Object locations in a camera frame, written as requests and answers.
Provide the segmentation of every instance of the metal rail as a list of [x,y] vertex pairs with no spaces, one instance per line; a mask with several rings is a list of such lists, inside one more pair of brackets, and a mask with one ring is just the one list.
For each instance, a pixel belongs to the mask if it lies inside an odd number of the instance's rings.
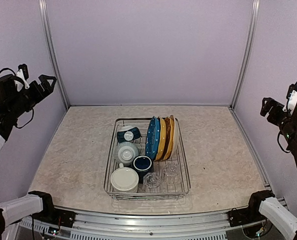
[[70,107],[70,103],[69,103],[69,98],[68,98],[68,95],[65,90],[65,86],[64,86],[64,83],[63,83],[63,80],[61,77],[57,57],[55,54],[46,0],[39,0],[39,10],[40,10],[40,15],[41,15],[41,19],[42,19],[44,35],[45,35],[45,40],[46,40],[46,46],[47,46],[48,53],[49,53],[49,58],[52,63],[54,74],[57,78],[60,96],[62,98],[64,107],[67,111]]
[[[286,207],[283,198],[278,201]],[[206,236],[218,236],[225,239],[226,232],[247,228],[260,222],[230,227],[228,211],[221,210],[206,213],[181,214],[181,215],[122,215],[83,211],[72,208],[58,207],[74,211],[76,214],[73,228],[61,227],[60,239],[96,240],[98,239],[191,239]],[[32,227],[30,217],[21,222],[21,226],[30,229]],[[34,221],[34,229],[40,233],[47,232],[48,227],[56,225]]]
[[254,36],[255,36],[255,31],[256,31],[256,26],[257,26],[257,21],[258,21],[259,6],[260,6],[260,0],[253,0],[251,20],[250,20],[248,34],[247,34],[247,41],[246,41],[246,47],[245,47],[244,56],[242,60],[242,66],[239,70],[238,80],[235,87],[233,99],[231,102],[231,108],[233,110],[237,105],[237,102],[241,93],[242,85],[244,82],[245,74],[247,72],[251,51],[252,51],[252,45],[253,45]]

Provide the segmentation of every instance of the lavender wall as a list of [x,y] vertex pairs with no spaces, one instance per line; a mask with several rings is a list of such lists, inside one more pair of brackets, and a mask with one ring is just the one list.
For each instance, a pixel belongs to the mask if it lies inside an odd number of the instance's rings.
[[73,105],[231,103],[248,0],[47,2]]
[[297,216],[297,169],[277,144],[278,128],[260,116],[263,97],[286,104],[297,80],[297,1],[261,1],[250,62],[236,112],[267,171],[274,192]]
[[[29,81],[40,74],[53,75],[43,33],[39,2],[0,0],[0,69],[17,70],[26,63]],[[65,109],[56,88],[35,108],[33,121],[14,129],[0,152],[0,201],[25,195],[39,167],[44,152],[57,129]],[[31,118],[23,115],[21,126]]]

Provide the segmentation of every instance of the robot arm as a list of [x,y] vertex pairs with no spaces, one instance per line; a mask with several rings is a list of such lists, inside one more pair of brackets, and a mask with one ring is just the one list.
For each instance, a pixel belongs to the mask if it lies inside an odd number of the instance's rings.
[[[261,116],[267,114],[267,121],[279,128],[279,136],[287,141],[285,153],[292,153],[297,167],[297,82],[291,84],[286,94],[286,105],[271,97],[263,98]],[[238,226],[262,220],[265,216],[287,240],[297,240],[297,218],[291,214],[270,191],[259,191],[251,195],[248,207],[228,212],[230,225]]]
[[[16,75],[0,77],[0,150],[8,140],[13,127],[17,127],[18,118],[24,112],[33,110],[36,104],[50,95],[57,81],[53,76],[41,75],[40,84],[36,81],[28,84],[28,77],[26,64],[18,66]],[[0,203],[0,235],[10,224],[33,214],[37,218],[56,221],[51,195],[33,191],[24,197]]]

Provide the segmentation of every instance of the bowl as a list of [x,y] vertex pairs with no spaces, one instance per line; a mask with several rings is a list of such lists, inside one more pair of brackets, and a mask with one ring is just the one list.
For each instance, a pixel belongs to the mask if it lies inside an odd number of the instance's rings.
[[114,151],[114,159],[117,163],[129,166],[139,154],[139,149],[134,143],[125,141],[117,145]]
[[141,137],[141,132],[138,127],[127,125],[123,126],[116,133],[116,138],[119,143],[130,142]]
[[134,159],[132,163],[132,169],[137,172],[139,183],[142,184],[144,176],[154,171],[154,164],[149,156],[140,155]]
[[139,175],[132,168],[125,167],[123,163],[120,163],[119,168],[110,176],[110,183],[115,192],[137,193]]

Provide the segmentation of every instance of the cup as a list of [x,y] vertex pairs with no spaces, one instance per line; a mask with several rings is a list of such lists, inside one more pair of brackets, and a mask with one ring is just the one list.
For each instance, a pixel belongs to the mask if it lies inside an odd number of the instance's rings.
[[120,163],[110,176],[110,183],[115,192],[137,193],[139,186],[139,176],[132,168],[125,167]]
[[139,182],[142,184],[144,176],[153,172],[154,165],[153,161],[148,156],[140,155],[134,159],[132,168],[137,172]]
[[149,172],[144,176],[143,189],[148,194],[161,192],[161,177],[156,172]]
[[163,181],[167,185],[179,184],[181,182],[180,166],[176,163],[168,163],[163,169]]
[[140,154],[138,147],[131,142],[122,142],[117,145],[114,152],[114,159],[124,166],[132,164],[133,160]]

